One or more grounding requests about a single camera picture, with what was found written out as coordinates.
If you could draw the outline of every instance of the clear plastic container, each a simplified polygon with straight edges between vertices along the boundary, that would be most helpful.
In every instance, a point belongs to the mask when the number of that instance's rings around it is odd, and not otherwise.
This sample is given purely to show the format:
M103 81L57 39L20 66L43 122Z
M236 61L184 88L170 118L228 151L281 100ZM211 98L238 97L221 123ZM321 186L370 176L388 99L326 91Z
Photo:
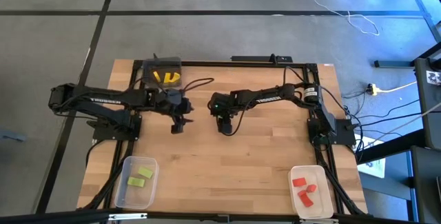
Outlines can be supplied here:
M153 172L149 179L139 174L140 167ZM153 204L156 183L158 182L159 166L155 159L129 156L124 160L123 170L119 178L118 190L115 196L117 207L144 210ZM144 186L128 185L129 177L143 179Z
M293 179L305 178L306 185L294 187ZM328 181L325 170L319 165L294 166L288 172L288 183L291 192L291 202L294 211L297 210L299 217L304 219L330 218L334 214L331 195L329 194ZM314 203L311 207L305 207L297 195L301 190L306 190L308 185L317 185L315 192L307 193Z

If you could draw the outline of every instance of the concrete floor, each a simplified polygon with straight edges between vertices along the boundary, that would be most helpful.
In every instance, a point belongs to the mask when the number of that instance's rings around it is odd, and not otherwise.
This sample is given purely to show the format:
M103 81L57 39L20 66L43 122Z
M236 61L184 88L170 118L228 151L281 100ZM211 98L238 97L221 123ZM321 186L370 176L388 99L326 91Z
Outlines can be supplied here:
M0 0L0 10L100 10L103 1ZM418 10L414 0L318 1L335 10ZM439 1L425 3L437 19ZM110 9L322 10L311 0L112 0ZM0 17L0 127L28 137L25 143L0 141L0 216L32 212L62 122L47 107L49 90L78 80L97 19ZM342 94L359 91L368 83L387 89L414 81L412 70L377 70L372 68L372 61L411 60L434 45L424 19L371 19L381 32L379 37L361 34L340 17L108 17L87 84L105 87L115 59L146 59L154 52L185 60L224 61L232 55L275 53L290 55L300 63L333 63ZM354 18L354 22L371 28L362 19ZM367 96L360 115L383 114L417 98L415 85L391 94ZM345 104L353 112L358 107L357 99ZM393 116L419 110L414 104L397 110ZM387 131L403 122L404 119L391 121L370 129ZM421 125L415 122L398 132L406 134ZM85 121L75 121L48 211L75 208L91 134ZM365 194L372 214L404 218L396 215L405 211L402 201L380 199L382 196L372 192ZM372 207L378 203L398 204L400 210Z

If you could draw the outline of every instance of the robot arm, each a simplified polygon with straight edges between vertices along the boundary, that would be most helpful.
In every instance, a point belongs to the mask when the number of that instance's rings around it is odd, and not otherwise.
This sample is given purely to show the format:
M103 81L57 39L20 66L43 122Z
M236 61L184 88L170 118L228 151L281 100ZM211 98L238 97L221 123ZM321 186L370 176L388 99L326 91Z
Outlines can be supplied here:
M124 105L125 110L112 110L97 103ZM135 128L131 114L134 110L153 111L170 116L174 122L172 134L177 134L182 132L185 123L190 121L183 115L192 111L191 103L179 90L159 92L156 88L147 88L118 91L71 83L52 88L48 105L55 114L76 110L95 116L97 120L89 121L89 125L94 128L106 125L119 132L130 132Z
M304 100L295 95L299 88L305 89ZM230 94L215 92L208 103L208 108L210 114L217 119L218 131L229 134L232 132L231 118L240 111L252 109L258 104L281 100L291 101L300 108L311 110L319 123L318 132L325 136L335 136L336 119L326 110L321 88L315 83L286 83L264 90L237 90Z

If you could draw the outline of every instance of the red piece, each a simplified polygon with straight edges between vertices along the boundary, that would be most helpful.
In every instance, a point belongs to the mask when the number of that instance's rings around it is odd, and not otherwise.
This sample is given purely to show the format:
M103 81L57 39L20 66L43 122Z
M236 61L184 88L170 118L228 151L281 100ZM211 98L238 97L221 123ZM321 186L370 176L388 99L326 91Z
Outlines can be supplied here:
M304 194L306 194L306 190L301 190L301 191L299 191L298 193L297 193L297 195L298 196L302 196L302 195L304 195Z
M292 185L294 185L294 187L304 186L306 185L306 179L305 178L293 179Z
M311 207L314 203L309 199L307 194L302 194L300 196L300 199L302 200L302 203L305 207Z
M308 185L308 187L306 188L306 191L308 193L315 192L316 190L317 190L317 185Z

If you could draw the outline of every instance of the butcher block tabletop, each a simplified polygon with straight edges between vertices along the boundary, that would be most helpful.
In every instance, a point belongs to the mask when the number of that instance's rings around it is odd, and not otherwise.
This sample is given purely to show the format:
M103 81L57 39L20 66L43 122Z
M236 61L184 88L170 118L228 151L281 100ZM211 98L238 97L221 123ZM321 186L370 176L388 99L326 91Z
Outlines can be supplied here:
M114 62L109 89L128 87L133 62L122 59ZM341 102L335 68L329 64L318 65L318 74L320 84ZM141 133L134 143L133 156L154 158L159 165L156 196L147 211L297 214L291 204L288 172L296 165L316 164L307 134L308 111L288 101L260 104L245 112L235 135L224 136L218 132L216 120L207 109L214 92L261 90L281 85L283 68L182 67L183 85L206 77L214 78L214 82L186 93L194 107L186 118L194 122L187 123L183 133L170 133L169 116L141 113ZM287 82L299 83L300 80L288 71ZM345 117L328 94L324 93L324 99L330 113L336 118ZM233 129L238 120L238 116L232 119ZM105 141L92 150L78 207L87 205L106 182L115 145L116 141ZM341 186L366 212L353 153L343 145L332 148ZM334 202L334 191L331 184L328 185Z

